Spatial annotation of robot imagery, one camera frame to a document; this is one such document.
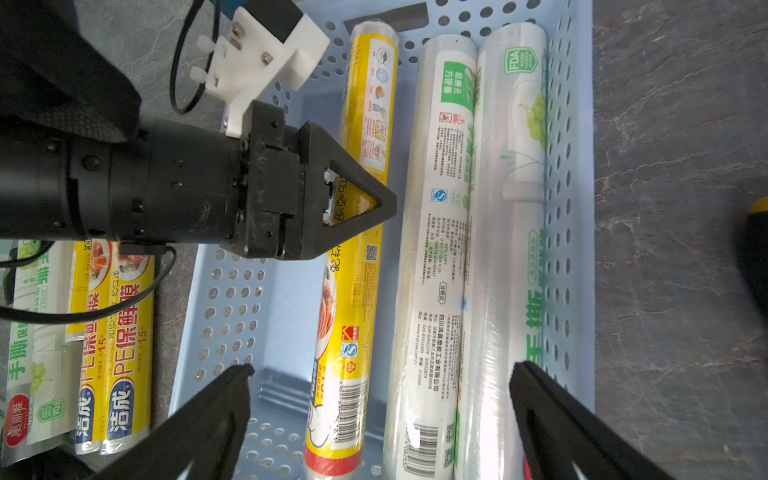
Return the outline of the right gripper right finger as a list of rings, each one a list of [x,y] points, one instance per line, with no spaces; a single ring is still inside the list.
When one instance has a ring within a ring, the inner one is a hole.
[[[672,478],[536,364],[516,363],[509,391],[533,479]]]

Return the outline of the yellow wrap roll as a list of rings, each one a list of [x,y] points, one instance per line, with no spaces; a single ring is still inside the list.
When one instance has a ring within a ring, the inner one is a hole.
[[[110,303],[116,305],[137,296],[154,280],[152,256],[113,254]],[[129,450],[150,432],[153,320],[152,293],[108,318],[103,456]]]
[[[398,35],[369,20],[351,34],[340,143],[388,182]],[[356,479],[362,463],[382,226],[334,247],[324,269],[304,447],[307,479]]]
[[[73,247],[70,282],[71,313],[103,310],[110,305],[112,244],[94,239]],[[106,394],[104,393],[107,320],[78,323],[66,328],[69,342],[82,346],[78,386],[74,450],[78,455],[95,454],[105,438]]]

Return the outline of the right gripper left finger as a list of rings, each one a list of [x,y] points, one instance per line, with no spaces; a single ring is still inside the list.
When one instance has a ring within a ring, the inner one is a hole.
[[[230,479],[250,418],[251,365],[221,373],[95,479]]]

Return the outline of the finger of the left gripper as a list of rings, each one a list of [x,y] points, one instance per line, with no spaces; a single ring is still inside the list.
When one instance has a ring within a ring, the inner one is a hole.
[[[299,130],[305,167],[300,260],[317,258],[394,217],[397,196],[320,125]]]

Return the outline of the blue plastic basket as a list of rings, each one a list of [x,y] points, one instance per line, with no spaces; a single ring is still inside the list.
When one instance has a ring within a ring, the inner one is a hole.
[[[304,1],[331,42],[298,91],[264,96],[290,125],[337,135],[355,24],[381,19],[401,42],[390,188],[406,189],[417,60],[424,43],[462,34],[475,43],[504,24],[530,21],[547,46],[546,274],[541,366],[585,407],[595,405],[594,127],[589,1]],[[199,248],[170,407],[177,410],[232,365],[254,368],[238,479],[303,475],[310,374],[324,260],[246,260]]]

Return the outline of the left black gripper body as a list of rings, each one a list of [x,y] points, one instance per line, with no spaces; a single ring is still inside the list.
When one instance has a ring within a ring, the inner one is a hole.
[[[306,260],[306,130],[261,101],[243,120],[234,230],[220,247],[241,258]]]

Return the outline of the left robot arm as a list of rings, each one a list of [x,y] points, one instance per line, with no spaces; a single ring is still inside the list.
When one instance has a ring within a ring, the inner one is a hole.
[[[119,243],[159,255],[217,244],[309,260],[392,218],[397,198],[320,125],[261,101],[297,90],[329,45],[291,1],[247,1],[201,38],[222,131],[141,117],[129,79],[79,33],[68,1],[1,5],[1,235]]]

